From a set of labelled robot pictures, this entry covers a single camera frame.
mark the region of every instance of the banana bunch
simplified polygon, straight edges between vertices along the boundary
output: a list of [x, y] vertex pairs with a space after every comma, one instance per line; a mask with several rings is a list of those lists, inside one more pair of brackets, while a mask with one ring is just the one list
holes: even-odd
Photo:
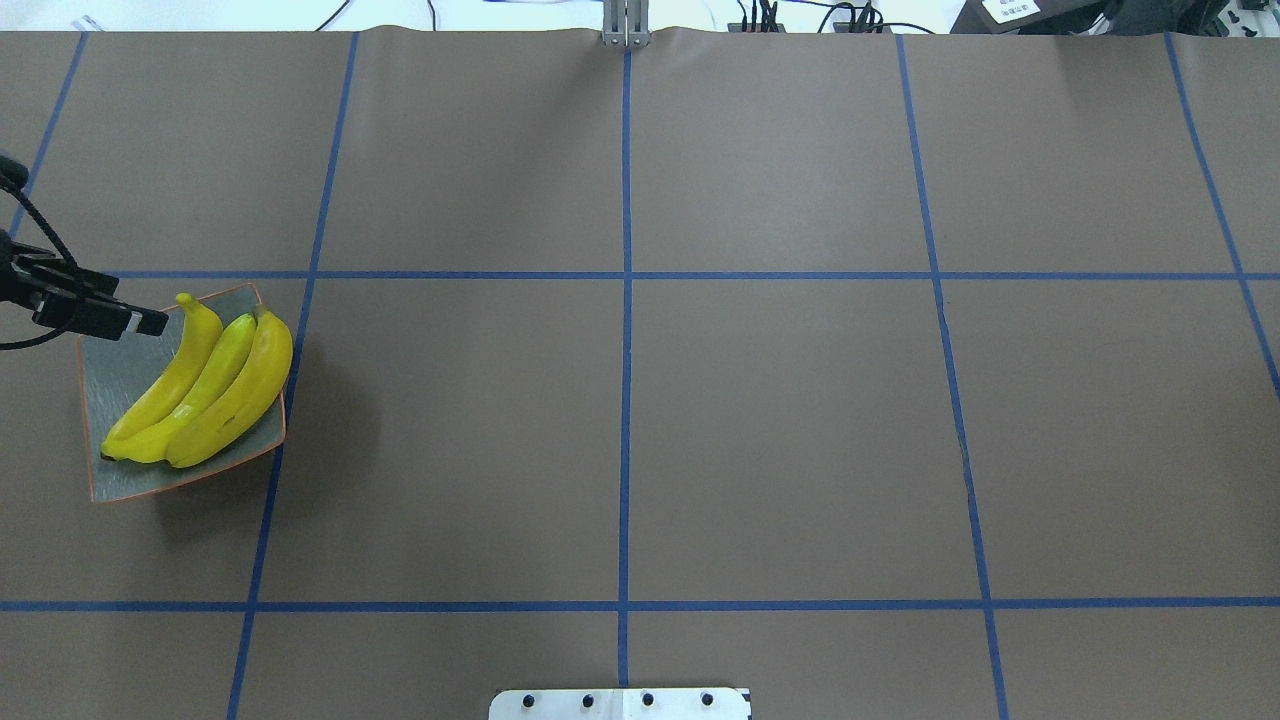
[[189, 468], [209, 460], [253, 427], [284, 387], [293, 336], [265, 306], [227, 328], [216, 313], [183, 292], [182, 342], [151, 387], [102, 441], [110, 460]]

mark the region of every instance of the white bracket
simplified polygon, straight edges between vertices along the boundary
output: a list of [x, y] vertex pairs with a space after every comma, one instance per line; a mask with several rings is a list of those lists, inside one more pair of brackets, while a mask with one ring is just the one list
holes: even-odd
[[489, 720], [751, 720], [751, 691], [506, 691], [489, 705]]
[[649, 0], [604, 0], [600, 40], [620, 50], [649, 45]]

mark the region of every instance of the silver hinge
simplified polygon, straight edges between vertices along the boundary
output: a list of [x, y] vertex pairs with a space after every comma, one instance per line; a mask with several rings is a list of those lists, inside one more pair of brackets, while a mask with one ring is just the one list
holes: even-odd
[[649, 45], [649, 0], [604, 0], [604, 45], [636, 49]]

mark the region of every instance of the gray tabletop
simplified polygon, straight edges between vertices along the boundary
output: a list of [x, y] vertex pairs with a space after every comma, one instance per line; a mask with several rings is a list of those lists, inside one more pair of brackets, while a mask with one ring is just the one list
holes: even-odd
[[79, 261], [301, 352], [280, 451], [106, 506], [74, 342], [0, 355], [0, 716], [1280, 716], [1277, 61], [0, 36]]

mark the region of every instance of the gray plate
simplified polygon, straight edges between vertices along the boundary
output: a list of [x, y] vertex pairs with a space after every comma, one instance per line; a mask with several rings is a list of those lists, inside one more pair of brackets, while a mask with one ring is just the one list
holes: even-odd
[[[200, 299], [223, 323], [248, 313], [261, 302], [252, 283]], [[81, 389], [84, 407], [84, 454], [88, 459], [88, 489], [93, 502], [128, 500], [175, 488], [234, 468], [284, 442], [284, 396], [247, 433], [212, 459], [193, 468], [175, 469], [166, 462], [148, 465], [104, 460], [97, 447], [116, 419], [142, 396], [182, 342], [182, 311], [169, 307], [164, 334], [148, 337], [125, 333], [119, 341], [81, 338]]]

